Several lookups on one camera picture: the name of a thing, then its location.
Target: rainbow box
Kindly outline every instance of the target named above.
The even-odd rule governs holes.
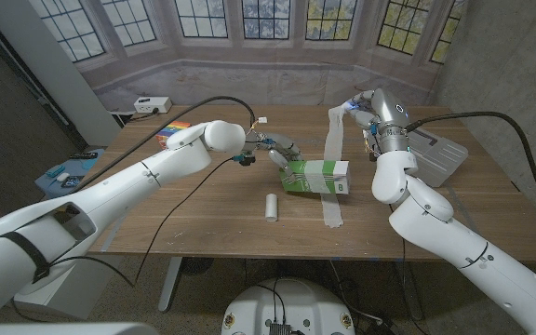
[[[167,139],[171,135],[175,134],[176,132],[186,129],[187,127],[191,125],[192,124],[189,124],[187,122],[181,122],[181,121],[171,122],[163,130],[156,133],[156,139],[158,140],[158,144],[160,144],[160,147],[163,148],[163,150],[167,149]]]

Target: box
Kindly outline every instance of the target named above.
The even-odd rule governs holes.
[[[279,176],[285,191],[349,194],[348,161],[292,161],[288,165],[293,170],[295,181],[281,168]]]
[[[158,140],[158,144],[160,144],[160,147],[163,148],[163,150],[167,149],[167,139],[171,135],[175,134],[176,132],[182,129],[186,129],[189,126],[191,126],[191,124],[187,122],[181,122],[181,121],[171,122],[163,130],[156,133],[156,139]]]

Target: white strip of tape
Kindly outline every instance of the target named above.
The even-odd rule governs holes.
[[[330,127],[324,145],[324,160],[341,160],[342,157],[342,116],[344,108],[341,106],[331,108],[328,111]],[[330,228],[338,228],[344,224],[342,221],[339,199],[335,194],[321,194],[324,223]]]
[[[324,161],[313,160],[305,163],[303,174],[309,184],[309,189],[312,190],[313,193],[330,193],[330,189],[326,185],[326,180],[324,180],[323,169]]]

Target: cardboard tube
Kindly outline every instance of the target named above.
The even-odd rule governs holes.
[[[276,194],[266,195],[266,220],[278,220],[278,206],[276,201]]]

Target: power outlet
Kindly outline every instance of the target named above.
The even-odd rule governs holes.
[[[159,113],[167,113],[171,106],[171,99],[168,97],[139,97],[134,102],[136,113],[149,114],[154,108],[158,108]]]

